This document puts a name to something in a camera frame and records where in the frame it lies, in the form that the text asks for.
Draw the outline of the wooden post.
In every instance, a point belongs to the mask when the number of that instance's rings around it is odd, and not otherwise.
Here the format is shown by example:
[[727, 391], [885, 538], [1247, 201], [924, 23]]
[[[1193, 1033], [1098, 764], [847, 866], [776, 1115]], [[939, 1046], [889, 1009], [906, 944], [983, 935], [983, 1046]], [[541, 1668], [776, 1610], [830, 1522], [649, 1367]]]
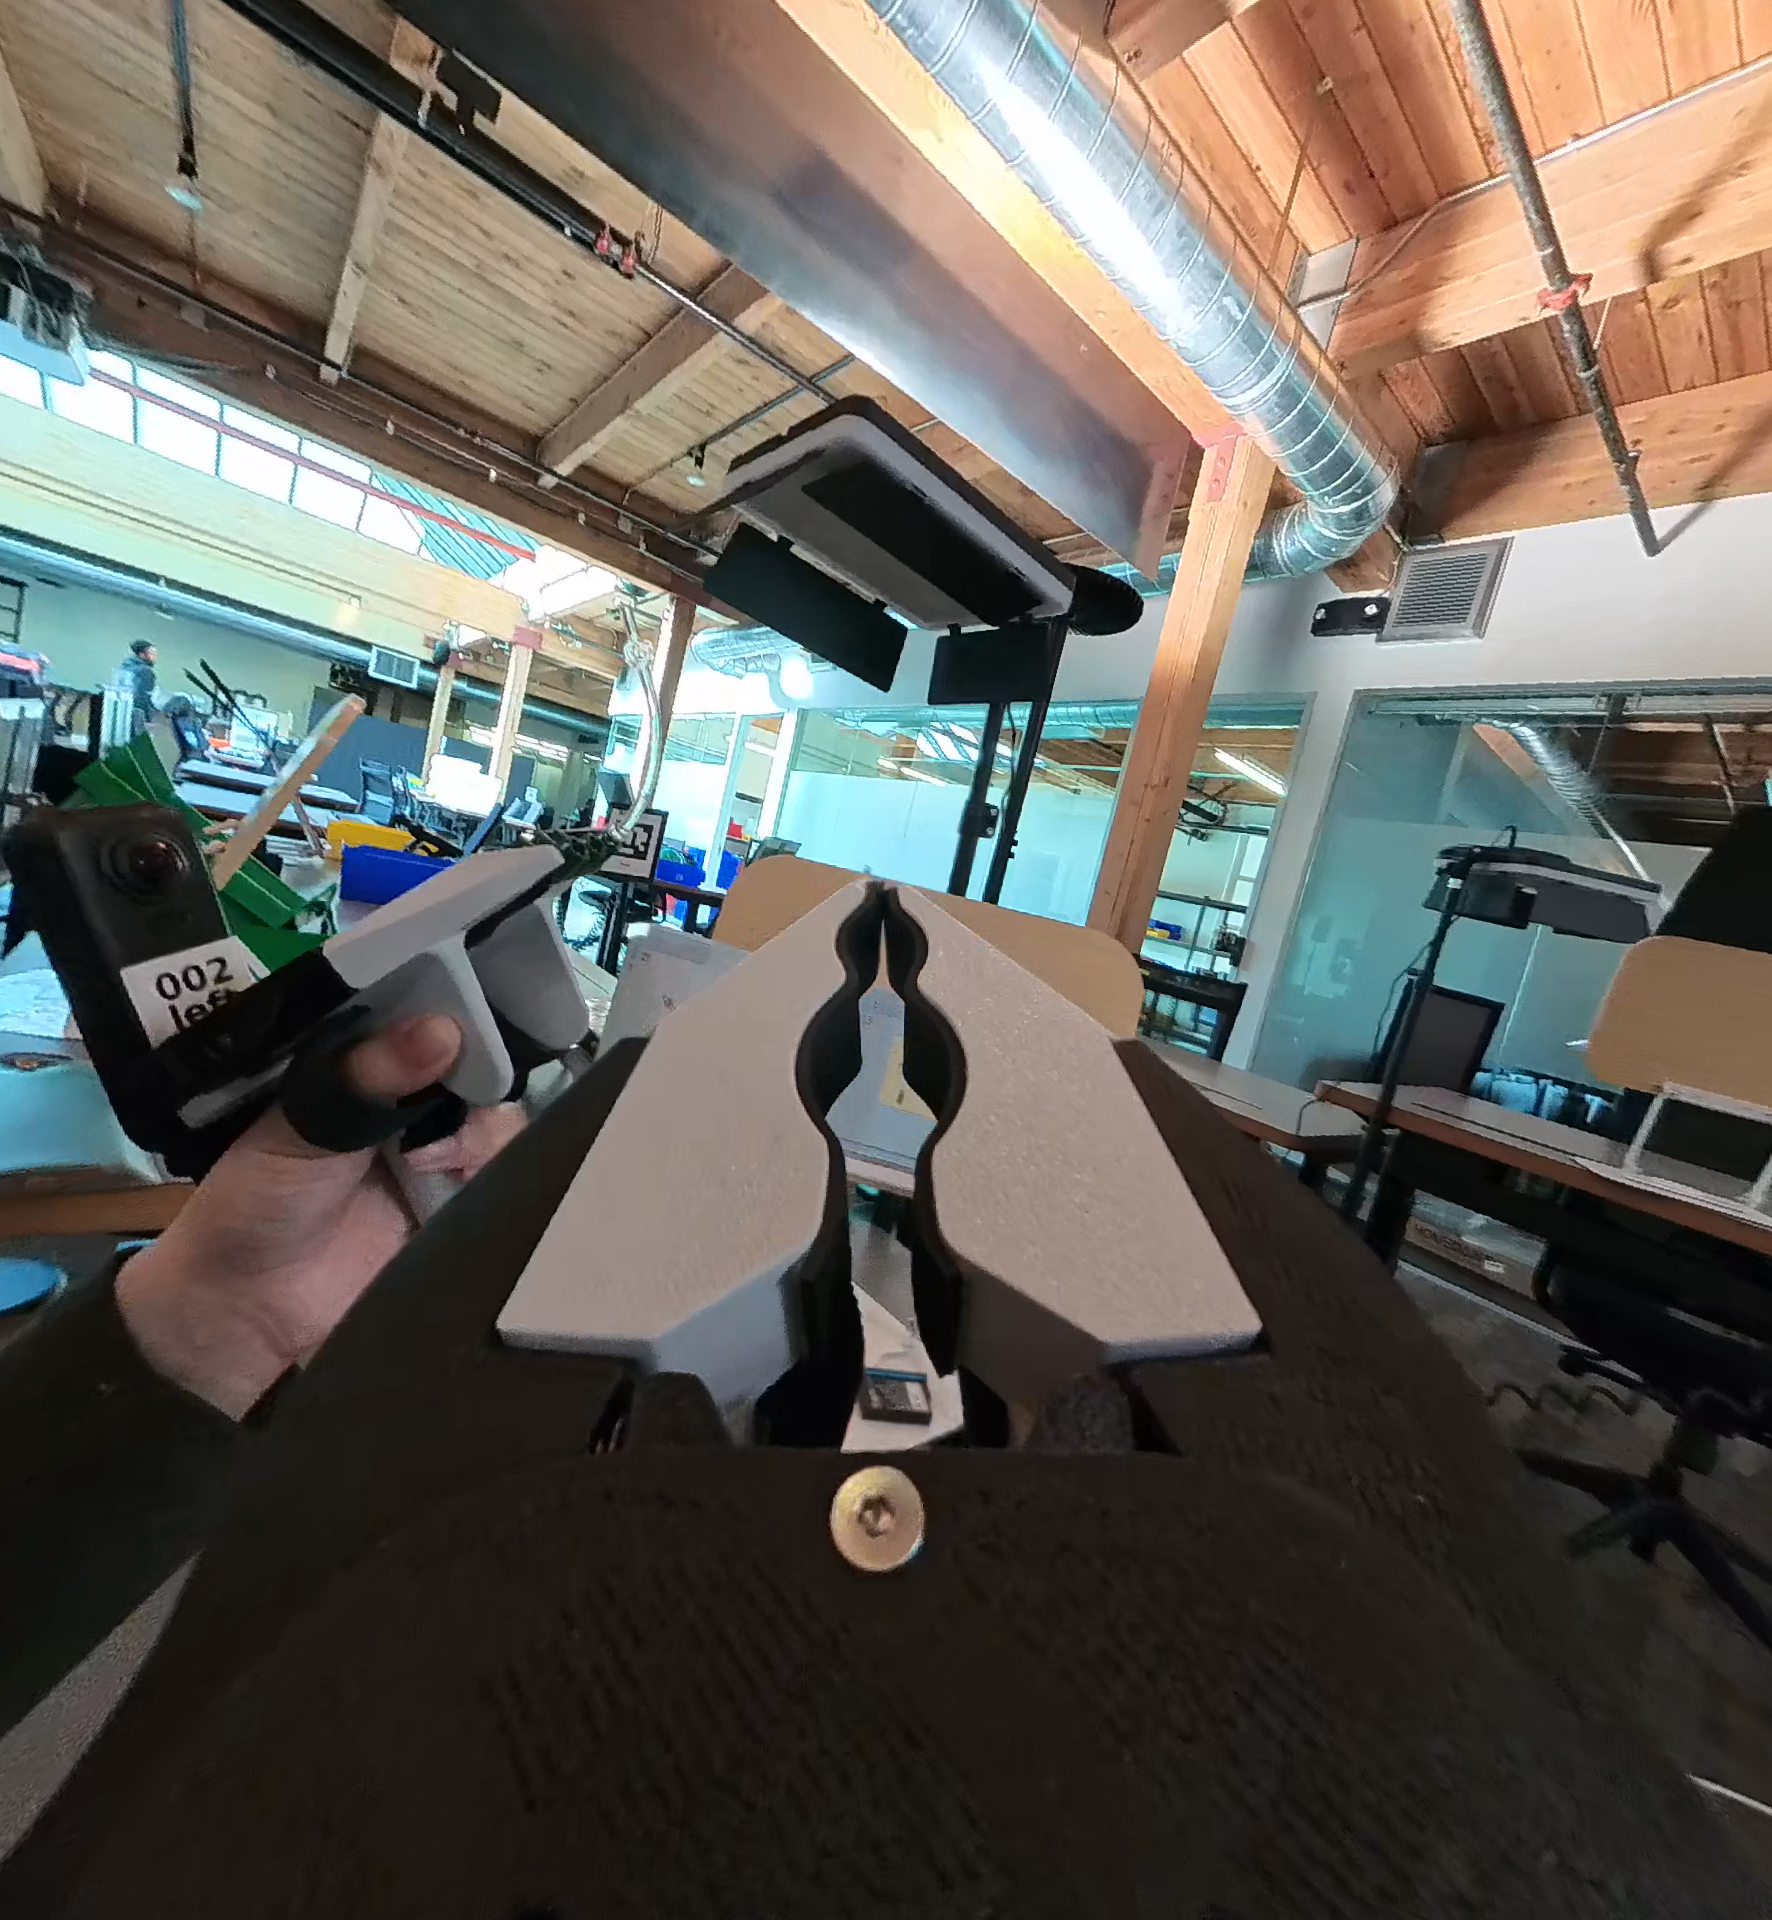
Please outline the wooden post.
[[1138, 953], [1155, 905], [1272, 480], [1273, 465], [1253, 439], [1224, 429], [1203, 447], [1178, 568], [1088, 911], [1088, 925], [1126, 953]]

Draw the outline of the person's left hand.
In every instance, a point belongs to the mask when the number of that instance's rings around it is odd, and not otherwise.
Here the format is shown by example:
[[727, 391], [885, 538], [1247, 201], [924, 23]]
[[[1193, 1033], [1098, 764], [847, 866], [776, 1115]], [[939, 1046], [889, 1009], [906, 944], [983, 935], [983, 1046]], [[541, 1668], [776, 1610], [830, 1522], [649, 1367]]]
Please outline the person's left hand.
[[330, 1155], [262, 1111], [112, 1292], [153, 1373], [240, 1423], [416, 1235], [379, 1150]]

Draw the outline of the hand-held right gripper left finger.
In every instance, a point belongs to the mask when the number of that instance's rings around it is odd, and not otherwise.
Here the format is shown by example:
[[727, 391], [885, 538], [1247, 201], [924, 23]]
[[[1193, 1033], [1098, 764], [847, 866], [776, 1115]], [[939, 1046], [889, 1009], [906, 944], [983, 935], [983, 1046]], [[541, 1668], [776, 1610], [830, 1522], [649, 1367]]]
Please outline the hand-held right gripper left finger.
[[847, 1167], [883, 886], [856, 881], [658, 1020], [512, 1288], [509, 1347], [694, 1377], [770, 1446], [839, 1446], [865, 1373]]

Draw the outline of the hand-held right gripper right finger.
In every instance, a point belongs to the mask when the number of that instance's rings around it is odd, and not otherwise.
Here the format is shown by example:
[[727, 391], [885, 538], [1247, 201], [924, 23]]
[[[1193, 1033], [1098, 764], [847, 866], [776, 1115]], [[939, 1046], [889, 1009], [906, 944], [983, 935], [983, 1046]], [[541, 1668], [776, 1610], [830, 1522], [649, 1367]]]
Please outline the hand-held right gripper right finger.
[[879, 941], [934, 1117], [912, 1189], [931, 1360], [1060, 1389], [1253, 1351], [1256, 1307], [1103, 1026], [918, 892], [879, 892]]

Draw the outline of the silver ventilation duct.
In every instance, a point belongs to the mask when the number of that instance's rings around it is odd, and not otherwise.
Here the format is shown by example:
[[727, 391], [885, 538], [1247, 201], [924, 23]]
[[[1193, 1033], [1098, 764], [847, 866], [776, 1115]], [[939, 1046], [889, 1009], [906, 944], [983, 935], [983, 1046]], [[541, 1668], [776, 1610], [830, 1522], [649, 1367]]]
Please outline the silver ventilation duct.
[[1112, 54], [1040, 3], [872, 13], [1298, 493], [1246, 578], [1332, 574], [1384, 534], [1390, 450]]

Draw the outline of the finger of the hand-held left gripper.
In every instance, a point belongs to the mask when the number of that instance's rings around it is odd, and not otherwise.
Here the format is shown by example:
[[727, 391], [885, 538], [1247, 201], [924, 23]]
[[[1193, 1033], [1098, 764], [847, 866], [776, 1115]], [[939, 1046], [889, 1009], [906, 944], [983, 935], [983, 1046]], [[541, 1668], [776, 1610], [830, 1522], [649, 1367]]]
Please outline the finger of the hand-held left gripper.
[[446, 1017], [461, 1053], [442, 1088], [465, 1107], [502, 1107], [522, 1091], [472, 970], [472, 941], [532, 898], [561, 898], [566, 860], [554, 846], [461, 859], [446, 876], [373, 906], [334, 934], [322, 958], [376, 1023]]
[[472, 970], [514, 1076], [561, 1062], [593, 1033], [554, 906], [557, 898], [522, 901], [472, 941]]

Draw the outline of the black overhead light panel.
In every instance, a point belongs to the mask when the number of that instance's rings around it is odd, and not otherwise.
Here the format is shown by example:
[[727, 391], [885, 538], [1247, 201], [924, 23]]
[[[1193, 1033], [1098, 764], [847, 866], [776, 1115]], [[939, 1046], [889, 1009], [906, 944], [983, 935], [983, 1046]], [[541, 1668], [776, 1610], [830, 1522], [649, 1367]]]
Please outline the black overhead light panel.
[[727, 469], [706, 596], [836, 670], [891, 688], [908, 633], [1063, 619], [1073, 570], [868, 398]]

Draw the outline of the black office chair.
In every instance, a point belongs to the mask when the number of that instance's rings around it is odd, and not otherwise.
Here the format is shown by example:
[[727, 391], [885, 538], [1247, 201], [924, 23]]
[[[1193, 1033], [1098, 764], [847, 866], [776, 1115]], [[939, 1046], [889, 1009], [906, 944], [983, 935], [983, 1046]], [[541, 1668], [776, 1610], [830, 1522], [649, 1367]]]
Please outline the black office chair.
[[1726, 1443], [1772, 1453], [1772, 1255], [1532, 1173], [1498, 1177], [1477, 1200], [1541, 1243], [1532, 1299], [1569, 1337], [1558, 1367], [1631, 1384], [1667, 1420], [1639, 1475], [1521, 1449], [1526, 1475], [1594, 1499], [1565, 1551], [1623, 1548], [1643, 1563], [1670, 1551], [1772, 1658], [1772, 1560], [1702, 1514], [1686, 1484], [1710, 1478]]

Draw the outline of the pale blue cloth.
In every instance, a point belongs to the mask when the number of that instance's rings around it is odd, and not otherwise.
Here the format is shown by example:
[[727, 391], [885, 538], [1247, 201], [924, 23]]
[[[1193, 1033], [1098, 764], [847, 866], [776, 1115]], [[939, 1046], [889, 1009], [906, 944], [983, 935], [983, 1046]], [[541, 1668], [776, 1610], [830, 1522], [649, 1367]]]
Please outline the pale blue cloth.
[[89, 1065], [42, 1052], [0, 1053], [0, 1189], [158, 1187]]

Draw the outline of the wooden table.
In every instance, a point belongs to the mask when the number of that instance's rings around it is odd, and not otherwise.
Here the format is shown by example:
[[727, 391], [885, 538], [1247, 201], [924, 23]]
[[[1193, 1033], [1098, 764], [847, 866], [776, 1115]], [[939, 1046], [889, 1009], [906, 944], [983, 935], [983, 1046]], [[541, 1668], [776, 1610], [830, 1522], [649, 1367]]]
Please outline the wooden table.
[[59, 1173], [0, 1174], [0, 1240], [65, 1235], [154, 1235], [196, 1196], [193, 1183], [72, 1180]]

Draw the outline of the wooden stick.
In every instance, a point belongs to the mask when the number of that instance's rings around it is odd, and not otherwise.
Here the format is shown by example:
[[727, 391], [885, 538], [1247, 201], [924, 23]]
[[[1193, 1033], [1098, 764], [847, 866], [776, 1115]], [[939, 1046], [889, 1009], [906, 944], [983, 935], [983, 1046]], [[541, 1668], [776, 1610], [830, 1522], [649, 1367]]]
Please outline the wooden stick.
[[206, 855], [206, 872], [216, 892], [223, 892], [245, 865], [265, 843], [281, 816], [298, 804], [302, 787], [312, 778], [315, 765], [335, 751], [345, 731], [364, 716], [364, 702], [345, 698], [327, 709], [327, 714], [310, 728], [310, 734], [295, 745], [295, 751], [276, 771], [274, 787], [259, 797], [256, 806], [228, 832], [223, 840]]

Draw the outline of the blue storage bin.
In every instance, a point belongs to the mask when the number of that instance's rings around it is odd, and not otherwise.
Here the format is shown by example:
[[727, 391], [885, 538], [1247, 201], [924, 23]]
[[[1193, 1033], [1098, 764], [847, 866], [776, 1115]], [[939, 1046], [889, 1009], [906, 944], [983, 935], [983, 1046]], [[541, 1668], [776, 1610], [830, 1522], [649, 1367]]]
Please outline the blue storage bin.
[[354, 843], [341, 849], [340, 896], [341, 901], [379, 906], [446, 876], [455, 865], [452, 855]]

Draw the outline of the person's left forearm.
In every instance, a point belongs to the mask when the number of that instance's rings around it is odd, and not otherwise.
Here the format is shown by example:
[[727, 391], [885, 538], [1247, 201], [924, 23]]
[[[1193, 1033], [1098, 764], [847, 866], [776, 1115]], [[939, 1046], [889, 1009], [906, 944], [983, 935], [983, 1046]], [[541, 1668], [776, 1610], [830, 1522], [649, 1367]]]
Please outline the person's left forearm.
[[0, 1743], [186, 1563], [266, 1425], [141, 1356], [115, 1299], [130, 1262], [0, 1351]]

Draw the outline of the white paper sheet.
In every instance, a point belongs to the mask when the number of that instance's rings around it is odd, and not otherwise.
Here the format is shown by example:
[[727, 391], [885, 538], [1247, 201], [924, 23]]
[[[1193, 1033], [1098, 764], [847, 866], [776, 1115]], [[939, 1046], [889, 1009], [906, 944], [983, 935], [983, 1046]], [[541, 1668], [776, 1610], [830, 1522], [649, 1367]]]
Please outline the white paper sheet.
[[960, 1380], [938, 1373], [918, 1330], [899, 1321], [885, 1307], [879, 1307], [862, 1288], [853, 1291], [853, 1305], [860, 1311], [860, 1332], [865, 1343], [860, 1377], [862, 1370], [924, 1373], [931, 1383], [934, 1423], [929, 1427], [860, 1425], [853, 1423], [853, 1407], [850, 1407], [843, 1433], [843, 1450], [845, 1453], [919, 1450], [964, 1436]]

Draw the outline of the grey sprinkler pipe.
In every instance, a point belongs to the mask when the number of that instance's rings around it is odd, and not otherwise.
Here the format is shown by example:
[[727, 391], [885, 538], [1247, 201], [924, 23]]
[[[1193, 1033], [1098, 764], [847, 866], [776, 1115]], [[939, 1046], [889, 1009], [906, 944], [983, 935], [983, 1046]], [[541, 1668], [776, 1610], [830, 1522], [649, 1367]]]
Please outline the grey sprinkler pipe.
[[1482, 3], [1449, 3], [1449, 17], [1462, 57], [1467, 62], [1467, 76], [1485, 109], [1485, 122], [1490, 123], [1500, 170], [1512, 188], [1521, 226], [1529, 236], [1529, 249], [1541, 270], [1538, 306], [1558, 335], [1558, 349], [1578, 387], [1578, 396], [1584, 398], [1636, 541], [1647, 558], [1660, 558], [1662, 538], [1639, 480], [1639, 452], [1624, 440], [1620, 414], [1604, 387], [1594, 331], [1582, 313], [1588, 280], [1575, 276], [1567, 262], [1565, 243], [1552, 223], [1552, 207], [1544, 197], [1541, 174], [1529, 152], [1529, 141], [1525, 135], [1518, 105], [1490, 33], [1487, 13]]

